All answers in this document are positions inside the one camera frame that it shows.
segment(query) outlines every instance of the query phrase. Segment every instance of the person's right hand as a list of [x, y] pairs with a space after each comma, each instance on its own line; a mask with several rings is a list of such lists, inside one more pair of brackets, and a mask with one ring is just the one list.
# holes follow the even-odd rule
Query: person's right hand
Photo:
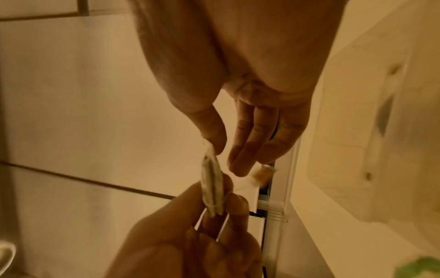
[[221, 88], [235, 100], [234, 174], [289, 151], [307, 125], [345, 0], [130, 2], [159, 84], [217, 154], [226, 130], [213, 102]]

